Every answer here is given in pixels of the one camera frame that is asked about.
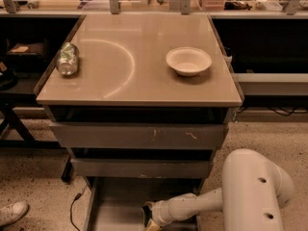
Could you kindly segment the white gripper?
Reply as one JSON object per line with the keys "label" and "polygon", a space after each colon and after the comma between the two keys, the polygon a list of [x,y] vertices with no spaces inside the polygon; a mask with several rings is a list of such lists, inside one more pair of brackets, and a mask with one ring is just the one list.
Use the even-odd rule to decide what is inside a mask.
{"label": "white gripper", "polygon": [[146,223],[144,231],[162,231],[161,226],[167,226],[173,222],[167,200],[157,202],[146,201],[144,206],[151,210],[153,219]]}

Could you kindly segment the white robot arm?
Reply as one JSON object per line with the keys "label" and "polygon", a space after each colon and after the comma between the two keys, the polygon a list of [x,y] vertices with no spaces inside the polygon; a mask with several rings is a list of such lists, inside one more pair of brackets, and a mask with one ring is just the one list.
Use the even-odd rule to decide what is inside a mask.
{"label": "white robot arm", "polygon": [[284,231],[280,210],[294,194],[293,180],[283,168],[254,150],[237,149],[223,163],[220,188],[146,202],[144,231],[161,231],[175,221],[215,211],[223,212],[224,231]]}

